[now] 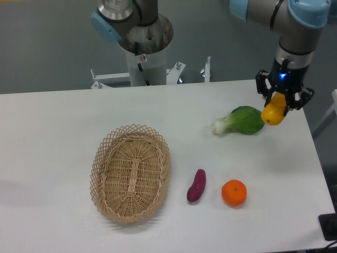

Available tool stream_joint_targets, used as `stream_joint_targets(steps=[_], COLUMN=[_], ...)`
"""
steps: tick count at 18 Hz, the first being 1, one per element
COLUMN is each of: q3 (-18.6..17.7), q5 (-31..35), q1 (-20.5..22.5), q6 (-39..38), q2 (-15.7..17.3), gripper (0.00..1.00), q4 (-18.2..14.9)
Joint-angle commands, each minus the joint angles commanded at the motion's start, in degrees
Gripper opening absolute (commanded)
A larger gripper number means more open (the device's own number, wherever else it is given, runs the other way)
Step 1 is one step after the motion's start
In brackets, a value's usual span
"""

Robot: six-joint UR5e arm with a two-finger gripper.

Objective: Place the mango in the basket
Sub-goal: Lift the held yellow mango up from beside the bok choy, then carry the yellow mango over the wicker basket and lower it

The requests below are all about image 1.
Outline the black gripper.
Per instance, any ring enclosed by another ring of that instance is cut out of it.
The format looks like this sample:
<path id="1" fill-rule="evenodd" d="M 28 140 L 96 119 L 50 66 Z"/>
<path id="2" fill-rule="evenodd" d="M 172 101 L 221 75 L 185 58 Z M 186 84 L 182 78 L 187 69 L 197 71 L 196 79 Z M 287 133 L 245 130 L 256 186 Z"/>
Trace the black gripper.
<path id="1" fill-rule="evenodd" d="M 303 80 L 309 66 L 300 69 L 283 69 L 276 59 L 274 59 L 271 72 L 260 70 L 255 76 L 256 88 L 258 94 L 261 94 L 265 100 L 266 107 L 272 100 L 275 92 L 284 94 L 286 107 L 283 116 L 291 110 L 303 108 L 314 96 L 315 91 L 311 88 L 304 88 Z M 298 100 L 295 94 L 300 92 Z"/>

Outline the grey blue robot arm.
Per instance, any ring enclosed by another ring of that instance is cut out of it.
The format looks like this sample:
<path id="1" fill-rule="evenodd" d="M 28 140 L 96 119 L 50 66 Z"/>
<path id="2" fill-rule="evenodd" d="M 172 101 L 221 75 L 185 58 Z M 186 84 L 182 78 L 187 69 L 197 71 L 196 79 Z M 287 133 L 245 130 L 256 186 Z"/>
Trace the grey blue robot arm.
<path id="1" fill-rule="evenodd" d="M 331 8 L 331 1 L 230 1 L 236 17 L 280 34 L 271 71 L 261 70 L 255 78 L 265 99 L 266 122 L 274 112 L 286 116 L 301 109 L 314 95 L 303 79 Z M 148 64 L 173 38 L 172 24 L 158 12 L 157 1 L 98 1 L 91 22 L 101 37 L 130 53 L 132 85 L 166 83 L 165 69 Z"/>

